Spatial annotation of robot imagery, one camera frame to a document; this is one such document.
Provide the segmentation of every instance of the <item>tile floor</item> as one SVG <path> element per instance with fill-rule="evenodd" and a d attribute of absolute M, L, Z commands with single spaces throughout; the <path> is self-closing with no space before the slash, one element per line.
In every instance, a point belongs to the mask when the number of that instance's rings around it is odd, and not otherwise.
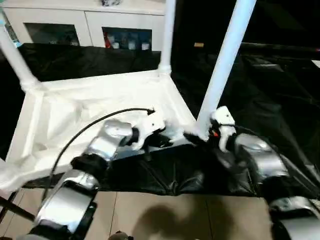
<path fill-rule="evenodd" d="M 14 202 L 36 214 L 42 189 L 22 189 Z M 135 240 L 271 240 L 263 199 L 184 194 L 176 197 L 135 192 L 99 192 L 86 240 L 107 240 L 119 230 Z M 7 212 L 0 236 L 15 239 L 32 223 Z"/>

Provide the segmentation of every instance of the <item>wire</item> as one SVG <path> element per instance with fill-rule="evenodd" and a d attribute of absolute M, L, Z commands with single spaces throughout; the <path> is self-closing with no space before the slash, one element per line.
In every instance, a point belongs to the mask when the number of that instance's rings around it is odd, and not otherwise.
<path fill-rule="evenodd" d="M 51 172 L 50 172 L 50 175 L 49 175 L 49 180 L 47 182 L 47 186 L 45 187 L 44 191 L 43 191 L 43 194 L 42 194 L 42 201 L 44 201 L 48 195 L 48 190 L 50 188 L 50 186 L 52 185 L 52 181 L 53 181 L 53 178 L 54 178 L 54 174 L 55 174 L 55 171 L 56 171 L 56 168 L 58 166 L 58 163 L 59 163 L 59 160 L 61 158 L 61 156 L 65 153 L 65 151 L 67 150 L 67 148 L 73 143 L 74 140 L 76 140 L 77 137 L 79 137 L 84 131 L 86 131 L 88 128 L 92 127 L 93 125 L 107 119 L 107 118 L 110 118 L 114 115 L 117 115 L 117 114 L 122 114 L 122 113 L 125 113 L 125 112 L 130 112 L 130 111 L 147 111 L 147 114 L 150 115 L 152 113 L 154 113 L 155 111 L 152 110 L 152 109 L 148 109 L 148 108 L 140 108 L 140 107 L 134 107 L 134 108 L 126 108 L 126 109 L 123 109 L 123 110 L 119 110 L 119 111 L 115 111 L 113 113 L 110 113 L 110 114 L 107 114 L 103 117 L 100 117 L 99 119 L 89 123 L 87 126 L 85 126 L 84 128 L 82 128 L 76 135 L 74 135 L 74 137 L 72 137 L 70 139 L 70 141 L 62 148 L 62 150 L 60 151 L 58 157 L 56 158 L 55 162 L 54 162 L 54 165 L 51 169 Z"/>
<path fill-rule="evenodd" d="M 277 155 L 280 157 L 280 159 L 282 159 L 281 154 L 279 152 L 279 150 L 277 149 L 277 147 L 272 144 L 269 139 L 265 136 L 260 135 L 259 133 L 251 130 L 250 128 L 244 127 L 244 126 L 240 126 L 240 125 L 236 125 L 236 124 L 220 124 L 220 126 L 228 126 L 228 127 L 234 127 L 235 129 L 240 129 L 240 130 L 244 130 L 252 135 L 255 135 L 259 138 L 261 138 L 263 141 L 265 141 L 276 153 Z"/>

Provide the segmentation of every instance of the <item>cabinet door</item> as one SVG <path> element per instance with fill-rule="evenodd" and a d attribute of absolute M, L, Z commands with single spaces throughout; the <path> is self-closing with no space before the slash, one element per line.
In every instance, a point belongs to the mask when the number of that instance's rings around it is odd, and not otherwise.
<path fill-rule="evenodd" d="M 5 8 L 5 14 L 23 43 L 92 46 L 84 11 Z"/>
<path fill-rule="evenodd" d="M 121 49 L 162 49 L 163 15 L 95 11 L 85 15 L 95 47 L 112 47 L 115 42 Z"/>

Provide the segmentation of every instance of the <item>white pole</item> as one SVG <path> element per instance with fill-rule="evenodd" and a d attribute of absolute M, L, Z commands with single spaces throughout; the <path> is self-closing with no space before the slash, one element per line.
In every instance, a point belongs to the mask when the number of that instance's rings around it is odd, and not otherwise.
<path fill-rule="evenodd" d="M 199 137 L 208 138 L 210 116 L 217 109 L 257 0 L 237 0 L 196 121 Z"/>
<path fill-rule="evenodd" d="M 0 49 L 18 76 L 22 90 L 26 92 L 36 87 L 39 83 L 38 79 L 31 73 L 25 60 L 11 41 L 5 26 L 2 24 L 0 24 Z"/>
<path fill-rule="evenodd" d="M 176 16 L 176 0 L 166 0 L 165 2 L 165 17 L 164 17 L 164 33 L 163 45 L 161 52 L 161 60 L 158 67 L 160 73 L 171 73 L 171 50 L 174 37 Z"/>

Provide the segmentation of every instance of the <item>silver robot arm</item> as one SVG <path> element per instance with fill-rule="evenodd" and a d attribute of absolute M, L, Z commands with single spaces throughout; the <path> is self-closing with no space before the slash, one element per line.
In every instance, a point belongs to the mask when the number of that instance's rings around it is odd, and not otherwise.
<path fill-rule="evenodd" d="M 165 122 L 157 112 L 135 126 L 116 119 L 105 121 L 84 153 L 71 161 L 72 169 L 43 201 L 34 228 L 18 239 L 83 240 L 97 208 L 94 199 L 100 182 L 118 149 L 131 145 L 139 150 L 148 136 L 164 128 Z"/>
<path fill-rule="evenodd" d="M 235 121 L 226 107 L 218 108 L 211 120 L 218 132 L 220 150 L 230 151 L 247 163 L 254 190 L 265 198 L 269 206 L 273 238 L 319 240 L 318 208 L 301 194 L 300 187 L 290 184 L 293 174 L 297 177 L 302 173 L 289 169 L 287 163 L 290 161 L 265 140 L 256 135 L 237 134 L 233 126 Z"/>

